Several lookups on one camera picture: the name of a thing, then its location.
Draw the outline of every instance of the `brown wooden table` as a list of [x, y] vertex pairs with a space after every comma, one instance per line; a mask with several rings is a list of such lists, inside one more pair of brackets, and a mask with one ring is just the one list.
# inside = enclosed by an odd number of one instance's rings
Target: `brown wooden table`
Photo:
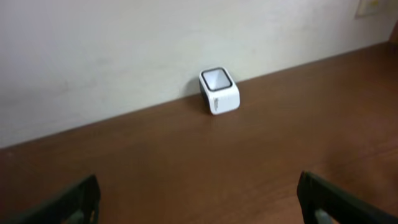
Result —
[[398, 58], [386, 45], [238, 84], [241, 107], [199, 95], [0, 151], [0, 218], [95, 173], [100, 223], [303, 223], [310, 170], [398, 215]]

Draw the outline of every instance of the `small white box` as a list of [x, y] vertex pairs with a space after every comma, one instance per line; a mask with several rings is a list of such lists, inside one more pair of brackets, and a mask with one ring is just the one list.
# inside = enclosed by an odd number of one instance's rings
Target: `small white box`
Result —
[[239, 90], [225, 68], [204, 70], [199, 75], [200, 91], [212, 114], [235, 110], [241, 104]]

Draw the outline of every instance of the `white wall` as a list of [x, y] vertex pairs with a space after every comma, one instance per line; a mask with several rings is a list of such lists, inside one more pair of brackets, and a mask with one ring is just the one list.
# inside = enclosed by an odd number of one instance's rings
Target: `white wall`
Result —
[[357, 0], [3, 0], [0, 147], [387, 40]]

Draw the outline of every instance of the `white switch plate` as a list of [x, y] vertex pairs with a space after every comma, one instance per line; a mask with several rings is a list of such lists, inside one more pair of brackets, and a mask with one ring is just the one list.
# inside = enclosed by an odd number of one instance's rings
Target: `white switch plate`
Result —
[[356, 17], [369, 16], [385, 10], [387, 0], [361, 0], [359, 2]]

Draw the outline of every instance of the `black object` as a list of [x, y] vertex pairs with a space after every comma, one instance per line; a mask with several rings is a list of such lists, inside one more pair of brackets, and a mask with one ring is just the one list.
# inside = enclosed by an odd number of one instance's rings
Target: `black object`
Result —
[[91, 175], [57, 197], [2, 224], [97, 224], [101, 193]]
[[305, 224], [331, 223], [398, 223], [393, 217], [372, 205], [340, 190], [310, 172], [302, 172], [297, 186]]

